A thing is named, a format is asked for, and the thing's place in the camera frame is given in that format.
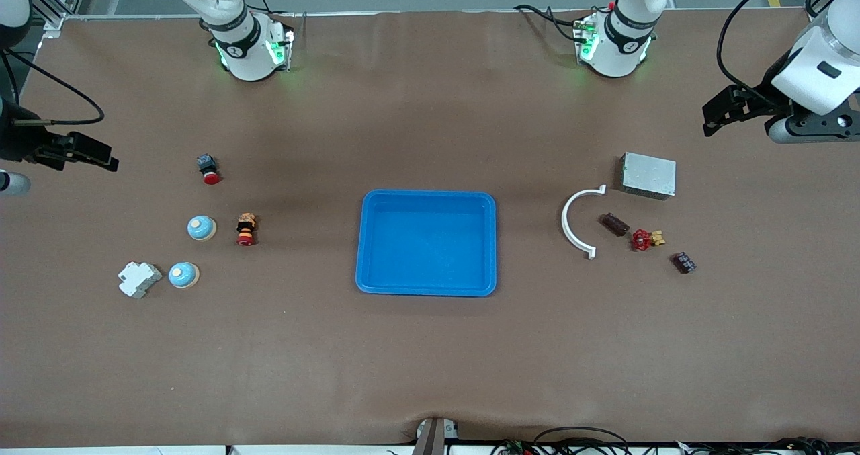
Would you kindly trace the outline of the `blue dome bell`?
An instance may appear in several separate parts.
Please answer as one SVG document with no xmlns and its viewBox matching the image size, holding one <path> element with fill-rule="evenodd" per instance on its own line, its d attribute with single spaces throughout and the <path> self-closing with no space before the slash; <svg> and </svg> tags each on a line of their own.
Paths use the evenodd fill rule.
<svg viewBox="0 0 860 455">
<path fill-rule="evenodd" d="M 175 288 L 191 288 L 200 278 L 200 269 L 191 262 L 179 262 L 168 271 L 168 280 Z"/>
<path fill-rule="evenodd" d="M 207 241 L 215 235 L 217 223 L 212 217 L 197 215 L 188 221 L 185 231 L 194 241 Z"/>
</svg>

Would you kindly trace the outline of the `green-lit arm base connector box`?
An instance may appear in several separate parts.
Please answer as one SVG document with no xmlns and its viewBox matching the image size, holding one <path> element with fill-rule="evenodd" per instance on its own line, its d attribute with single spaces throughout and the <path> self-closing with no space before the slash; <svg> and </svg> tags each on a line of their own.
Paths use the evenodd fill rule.
<svg viewBox="0 0 860 455">
<path fill-rule="evenodd" d="M 291 69 L 294 30 L 288 24 L 272 24 L 268 29 L 267 51 L 276 71 Z"/>
<path fill-rule="evenodd" d="M 581 63 L 589 63 L 599 45 L 598 19 L 599 12 L 593 12 L 589 16 L 574 20 L 572 23 L 576 53 L 578 61 Z"/>
</svg>

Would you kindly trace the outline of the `grey perforated metal box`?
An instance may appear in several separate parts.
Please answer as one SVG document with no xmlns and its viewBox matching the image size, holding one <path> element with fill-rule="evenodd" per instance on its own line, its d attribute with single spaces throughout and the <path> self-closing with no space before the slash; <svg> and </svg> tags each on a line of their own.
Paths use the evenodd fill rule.
<svg viewBox="0 0 860 455">
<path fill-rule="evenodd" d="M 626 152 L 620 160 L 619 186 L 626 194 L 668 200 L 677 192 L 677 164 L 672 160 Z"/>
</svg>

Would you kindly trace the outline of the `red button with black body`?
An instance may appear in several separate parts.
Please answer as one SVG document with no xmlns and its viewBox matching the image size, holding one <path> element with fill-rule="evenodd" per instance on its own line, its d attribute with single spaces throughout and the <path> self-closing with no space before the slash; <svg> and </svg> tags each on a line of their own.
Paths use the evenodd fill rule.
<svg viewBox="0 0 860 455">
<path fill-rule="evenodd" d="M 222 178 L 218 172 L 218 164 L 215 158 L 209 154 L 203 154 L 196 158 L 198 171 L 202 174 L 203 182 L 206 185 L 216 185 L 221 182 Z"/>
</svg>

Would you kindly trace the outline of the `white circuit breaker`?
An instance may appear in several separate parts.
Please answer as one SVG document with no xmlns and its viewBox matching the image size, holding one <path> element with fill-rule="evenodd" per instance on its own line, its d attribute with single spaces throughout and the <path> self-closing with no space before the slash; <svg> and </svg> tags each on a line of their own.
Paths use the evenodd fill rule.
<svg viewBox="0 0 860 455">
<path fill-rule="evenodd" d="M 118 288 L 129 298 L 144 298 L 148 288 L 162 277 L 162 272 L 153 264 L 131 261 L 118 273 Z"/>
</svg>

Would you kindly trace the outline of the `blue plastic tray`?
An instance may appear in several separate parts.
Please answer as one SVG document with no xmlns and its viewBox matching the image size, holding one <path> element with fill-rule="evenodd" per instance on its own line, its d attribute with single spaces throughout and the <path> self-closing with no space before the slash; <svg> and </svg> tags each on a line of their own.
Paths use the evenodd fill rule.
<svg viewBox="0 0 860 455">
<path fill-rule="evenodd" d="M 486 192 L 374 189 L 361 205 L 356 286 L 486 298 L 497 289 L 497 201 Z"/>
</svg>

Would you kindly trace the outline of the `white curved plastic bracket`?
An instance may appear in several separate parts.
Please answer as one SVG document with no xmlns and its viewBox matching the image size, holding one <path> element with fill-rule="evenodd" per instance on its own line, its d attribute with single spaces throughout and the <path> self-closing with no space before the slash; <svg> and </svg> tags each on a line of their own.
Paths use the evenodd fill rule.
<svg viewBox="0 0 860 455">
<path fill-rule="evenodd" d="M 607 190 L 607 185 L 605 185 L 605 183 L 603 183 L 603 185 L 600 185 L 598 188 L 583 189 L 583 190 L 577 191 L 574 194 L 572 194 L 567 199 L 567 201 L 565 201 L 565 203 L 563 204 L 562 210 L 561 210 L 560 225 L 561 225 L 561 229 L 562 229 L 562 234 L 566 237 L 567 241 L 573 247 L 575 247 L 575 249 L 580 250 L 580 252 L 583 253 L 584 256 L 586 257 L 586 259 L 588 259 L 588 260 L 594 260 L 596 258 L 597 249 L 593 245 L 590 245 L 588 243 L 584 243 L 584 241 L 581 240 L 580 238 L 578 238 L 577 235 L 574 233 L 574 231 L 572 231 L 570 221 L 569 221 L 570 209 L 571 209 L 571 206 L 574 204 L 574 202 L 576 202 L 577 200 L 580 200 L 580 198 L 583 198 L 586 196 L 604 196 L 606 194 L 606 190 Z"/>
</svg>

